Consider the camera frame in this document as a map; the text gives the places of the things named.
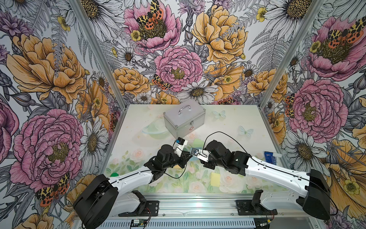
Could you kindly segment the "yellow memo pad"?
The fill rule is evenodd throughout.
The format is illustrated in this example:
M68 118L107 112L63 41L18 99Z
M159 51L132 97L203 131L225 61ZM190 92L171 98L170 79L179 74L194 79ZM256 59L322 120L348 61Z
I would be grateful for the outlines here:
M213 187L220 187L220 174L218 173L211 173L211 180L210 180L210 185Z

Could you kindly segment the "green memo pad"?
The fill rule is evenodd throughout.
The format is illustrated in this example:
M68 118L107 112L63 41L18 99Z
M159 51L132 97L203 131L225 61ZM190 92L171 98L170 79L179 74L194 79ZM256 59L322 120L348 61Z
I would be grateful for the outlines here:
M204 141L201 139L195 139L192 143L193 148L202 149L204 146Z

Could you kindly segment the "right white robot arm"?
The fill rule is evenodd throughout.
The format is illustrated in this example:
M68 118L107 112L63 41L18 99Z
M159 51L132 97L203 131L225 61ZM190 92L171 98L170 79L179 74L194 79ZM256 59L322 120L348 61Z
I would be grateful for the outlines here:
M331 217L330 188L318 170L309 173L286 169L250 155L245 151L231 152L222 143L213 140L204 149L194 150L204 167L222 167L235 175L266 180L287 191L269 193L256 191L253 204L266 210L294 209L321 220Z

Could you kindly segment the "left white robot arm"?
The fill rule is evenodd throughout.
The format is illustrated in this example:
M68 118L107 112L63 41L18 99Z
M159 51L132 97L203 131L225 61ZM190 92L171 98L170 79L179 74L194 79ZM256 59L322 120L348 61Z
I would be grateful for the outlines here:
M82 228L96 229L108 217L119 214L138 216L144 210L151 211L137 188L157 181L169 168L184 169L191 158L184 150L186 145L187 141L178 138L173 145L161 146L156 156L135 171L117 177L98 175L73 204Z

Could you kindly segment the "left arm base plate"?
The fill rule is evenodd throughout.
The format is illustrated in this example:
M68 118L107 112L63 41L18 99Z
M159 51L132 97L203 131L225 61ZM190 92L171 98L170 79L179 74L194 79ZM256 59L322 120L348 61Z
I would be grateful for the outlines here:
M139 191L124 194L121 199L122 209L118 210L119 217L157 217L160 201L147 200Z

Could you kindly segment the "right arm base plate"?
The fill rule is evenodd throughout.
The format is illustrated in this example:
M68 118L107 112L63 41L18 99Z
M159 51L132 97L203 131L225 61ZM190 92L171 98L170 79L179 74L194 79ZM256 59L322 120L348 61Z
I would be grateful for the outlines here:
M263 194L263 190L256 190L253 198L251 200L248 199L240 199L236 200L236 209L239 216L261 216L261 215L270 215L275 216L278 214L276 209L268 210L261 204L261 196Z

